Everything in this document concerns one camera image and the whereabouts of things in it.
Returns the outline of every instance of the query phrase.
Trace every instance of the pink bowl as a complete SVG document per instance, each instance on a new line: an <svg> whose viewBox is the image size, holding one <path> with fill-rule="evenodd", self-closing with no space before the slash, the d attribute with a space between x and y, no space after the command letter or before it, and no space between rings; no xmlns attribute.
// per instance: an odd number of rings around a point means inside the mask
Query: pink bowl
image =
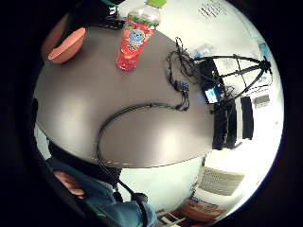
<svg viewBox="0 0 303 227"><path fill-rule="evenodd" d="M85 35L85 28L81 27L70 34L63 43L54 48L48 55L48 59L54 63L63 63L70 60L80 50Z"/></svg>

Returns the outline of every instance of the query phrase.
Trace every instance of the connector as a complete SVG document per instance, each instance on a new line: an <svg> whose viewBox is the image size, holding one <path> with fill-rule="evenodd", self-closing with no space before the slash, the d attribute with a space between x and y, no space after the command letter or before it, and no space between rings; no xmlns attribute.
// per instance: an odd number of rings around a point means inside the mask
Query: connector
<svg viewBox="0 0 303 227"><path fill-rule="evenodd" d="M174 82L174 89L177 90L178 92L188 93L189 85L188 85L188 83L186 83L182 80L176 80Z"/></svg>

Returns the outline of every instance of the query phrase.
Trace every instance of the bottle cap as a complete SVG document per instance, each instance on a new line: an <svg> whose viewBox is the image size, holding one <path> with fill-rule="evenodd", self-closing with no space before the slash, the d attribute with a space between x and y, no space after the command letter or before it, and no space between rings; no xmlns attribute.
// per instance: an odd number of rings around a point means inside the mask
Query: bottle cap
<svg viewBox="0 0 303 227"><path fill-rule="evenodd" d="M153 7L162 8L167 0L148 0L147 3Z"/></svg>

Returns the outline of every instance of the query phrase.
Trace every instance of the hand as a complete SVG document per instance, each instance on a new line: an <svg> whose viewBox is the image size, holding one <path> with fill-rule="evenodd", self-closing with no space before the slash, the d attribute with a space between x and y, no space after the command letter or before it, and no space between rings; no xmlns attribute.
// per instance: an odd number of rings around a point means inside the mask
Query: hand
<svg viewBox="0 0 303 227"><path fill-rule="evenodd" d="M74 177L63 171L54 171L55 176L59 181L72 193L78 196L80 199L84 199L84 190Z"/></svg>

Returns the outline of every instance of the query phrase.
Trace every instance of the gray table surface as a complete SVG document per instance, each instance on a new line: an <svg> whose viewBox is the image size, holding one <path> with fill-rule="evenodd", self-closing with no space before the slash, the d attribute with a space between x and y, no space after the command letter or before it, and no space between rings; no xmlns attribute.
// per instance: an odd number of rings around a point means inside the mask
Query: gray table surface
<svg viewBox="0 0 303 227"><path fill-rule="evenodd" d="M137 67L116 67L121 31L90 27L80 52L64 64L45 61L35 96L37 124L56 145L90 163L97 162L95 141L102 122L130 105L146 102L179 104L181 95L167 80L166 57L175 43L156 31ZM177 79L184 79L178 66ZM101 139L108 166L171 165L211 151L213 115L196 85L189 84L190 108L185 113L147 109L118 118Z"/></svg>

